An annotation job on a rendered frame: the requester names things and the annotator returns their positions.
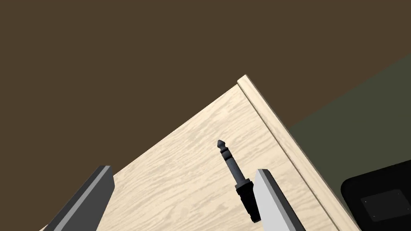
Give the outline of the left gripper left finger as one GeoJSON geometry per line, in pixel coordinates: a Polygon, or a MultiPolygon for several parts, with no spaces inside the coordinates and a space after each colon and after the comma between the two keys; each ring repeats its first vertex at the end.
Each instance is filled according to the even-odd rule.
{"type": "Polygon", "coordinates": [[[99,166],[43,231],[96,231],[115,188],[111,166],[99,166]]]}

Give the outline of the pale wooden cupboard door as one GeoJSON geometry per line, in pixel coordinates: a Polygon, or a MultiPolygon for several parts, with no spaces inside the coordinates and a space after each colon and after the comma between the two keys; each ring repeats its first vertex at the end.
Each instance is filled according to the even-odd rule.
{"type": "Polygon", "coordinates": [[[217,141],[246,178],[268,169],[306,231],[360,231],[246,75],[114,176],[97,231],[263,231],[217,141]]]}

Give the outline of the black flat appliance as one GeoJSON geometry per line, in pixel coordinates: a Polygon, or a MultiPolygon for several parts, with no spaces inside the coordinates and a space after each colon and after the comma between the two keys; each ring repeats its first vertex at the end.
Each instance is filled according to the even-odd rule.
{"type": "Polygon", "coordinates": [[[361,231],[411,231],[411,160],[349,178],[341,194],[361,231]]]}

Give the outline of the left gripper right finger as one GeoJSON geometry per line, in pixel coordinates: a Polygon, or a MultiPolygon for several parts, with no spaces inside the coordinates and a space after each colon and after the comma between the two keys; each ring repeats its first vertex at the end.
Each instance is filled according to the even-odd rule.
{"type": "Polygon", "coordinates": [[[268,169],[258,169],[254,196],[264,231],[306,231],[268,169]]]}

